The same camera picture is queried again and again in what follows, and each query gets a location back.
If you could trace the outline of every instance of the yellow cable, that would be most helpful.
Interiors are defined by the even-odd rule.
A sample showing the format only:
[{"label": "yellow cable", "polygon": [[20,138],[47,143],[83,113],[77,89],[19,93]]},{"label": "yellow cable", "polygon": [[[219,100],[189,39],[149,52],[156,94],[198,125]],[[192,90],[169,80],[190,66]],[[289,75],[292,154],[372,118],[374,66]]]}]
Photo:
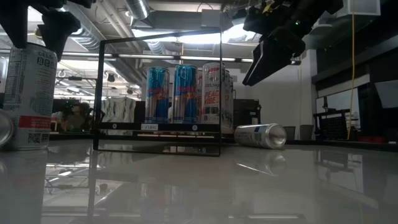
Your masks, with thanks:
[{"label": "yellow cable", "polygon": [[348,134],[347,134],[347,140],[349,140],[349,135],[351,134],[351,119],[352,119],[352,111],[353,111],[353,95],[354,95],[354,83],[355,83],[355,12],[353,8],[353,15],[352,15],[352,21],[353,21],[353,77],[352,77],[352,86],[351,86],[351,103],[349,106],[349,126],[348,126]]}]

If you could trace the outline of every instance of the cable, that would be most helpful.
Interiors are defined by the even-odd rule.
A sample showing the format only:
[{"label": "cable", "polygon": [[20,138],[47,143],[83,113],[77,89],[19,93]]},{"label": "cable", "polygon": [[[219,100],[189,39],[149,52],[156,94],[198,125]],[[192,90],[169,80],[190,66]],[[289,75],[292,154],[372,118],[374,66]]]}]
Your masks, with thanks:
[{"label": "cable", "polygon": [[206,2],[201,2],[201,3],[199,4],[198,8],[197,8],[197,12],[199,12],[199,8],[200,8],[200,6],[201,6],[203,3],[206,4],[206,5],[208,5],[208,6],[210,6],[211,9],[214,10],[213,7],[212,7],[210,4],[208,4],[208,3],[206,3]]},{"label": "cable", "polygon": [[347,140],[349,140],[349,136],[351,134],[351,122],[352,122],[352,113],[353,113],[353,96],[354,96],[354,84],[355,84],[355,0],[353,0],[353,10],[352,10],[352,21],[353,21],[353,77],[352,77],[352,86],[351,86],[351,103],[349,106],[349,126],[348,126],[348,134]]}]

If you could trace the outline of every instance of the energy drink can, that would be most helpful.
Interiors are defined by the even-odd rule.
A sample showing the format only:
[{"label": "energy drink can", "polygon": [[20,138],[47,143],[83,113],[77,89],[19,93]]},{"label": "energy drink can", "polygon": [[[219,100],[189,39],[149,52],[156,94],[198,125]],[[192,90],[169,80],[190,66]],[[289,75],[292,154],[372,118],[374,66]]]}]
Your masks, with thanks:
[{"label": "energy drink can", "polygon": [[203,124],[220,123],[220,63],[210,62],[203,66],[201,110]]},{"label": "energy drink can", "polygon": [[196,93],[196,99],[197,99],[197,123],[201,123],[201,91],[203,88],[203,75],[202,71],[198,71],[197,75],[197,93]]},{"label": "energy drink can", "polygon": [[193,65],[177,65],[174,79],[173,123],[197,122],[196,82],[197,68]]},{"label": "energy drink can", "polygon": [[238,126],[235,141],[243,146],[280,149],[286,142],[285,129],[279,124]]},{"label": "energy drink can", "polygon": [[48,146],[56,71],[57,55],[44,46],[11,49],[3,110],[14,125],[12,149]]},{"label": "energy drink can", "polygon": [[7,144],[14,133],[14,126],[12,125],[11,118],[8,117],[6,112],[0,109],[0,149]]},{"label": "energy drink can", "polygon": [[162,67],[148,69],[145,123],[168,123],[169,70]]}]

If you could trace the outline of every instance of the black metal frame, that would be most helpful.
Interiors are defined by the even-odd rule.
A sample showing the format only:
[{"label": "black metal frame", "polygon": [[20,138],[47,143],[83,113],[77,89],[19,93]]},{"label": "black metal frame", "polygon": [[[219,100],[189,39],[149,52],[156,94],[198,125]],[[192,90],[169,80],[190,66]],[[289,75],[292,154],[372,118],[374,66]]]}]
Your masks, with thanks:
[{"label": "black metal frame", "polygon": [[[169,34],[160,34],[160,35],[150,35],[145,37],[130,37],[130,38],[122,38],[122,39],[111,39],[111,40],[102,40],[99,43],[99,60],[98,60],[98,77],[96,82],[95,89],[95,120],[93,126],[94,133],[94,141],[93,141],[93,149],[97,151],[109,151],[108,149],[99,149],[99,141],[100,139],[113,139],[118,140],[122,136],[104,136],[100,133],[101,129],[113,129],[113,130],[133,130],[133,131],[142,131],[141,123],[103,123],[101,120],[101,98],[102,98],[102,88],[103,88],[103,73],[104,73],[104,61],[105,61],[105,45],[106,44],[116,44],[123,42],[133,42],[140,40],[149,40],[149,39],[159,39],[164,37],[182,37],[186,35],[202,35],[202,34],[216,34],[220,33],[220,71],[223,71],[223,53],[222,53],[222,30],[221,29],[210,29],[210,30],[196,30],[189,32],[176,32]],[[220,108],[221,108],[221,100],[222,100],[222,73],[220,74]],[[170,132],[198,132],[198,133],[214,133],[215,139],[212,139],[214,146],[218,146],[217,154],[198,154],[198,153],[172,153],[172,154],[183,154],[189,156],[220,156],[221,155],[221,143],[222,143],[222,132],[221,132],[221,114],[220,114],[220,123],[219,124],[158,124],[158,130],[156,131],[170,131]],[[131,136],[129,140],[147,140],[148,138],[134,138]],[[164,138],[151,138],[151,141],[165,141]],[[170,154],[169,152],[152,152],[158,154]]]}]

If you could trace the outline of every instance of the barcode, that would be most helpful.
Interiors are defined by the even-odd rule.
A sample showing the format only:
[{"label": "barcode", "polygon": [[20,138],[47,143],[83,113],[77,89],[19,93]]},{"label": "barcode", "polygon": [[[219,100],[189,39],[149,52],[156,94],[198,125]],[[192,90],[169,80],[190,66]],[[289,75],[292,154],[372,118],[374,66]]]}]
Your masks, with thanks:
[{"label": "barcode", "polygon": [[254,140],[255,141],[262,141],[261,133],[254,133]]},{"label": "barcode", "polygon": [[50,140],[49,134],[42,134],[42,142],[48,142]]},{"label": "barcode", "polygon": [[27,139],[27,143],[40,143],[40,137],[41,134],[40,133],[29,133],[28,139]]}]

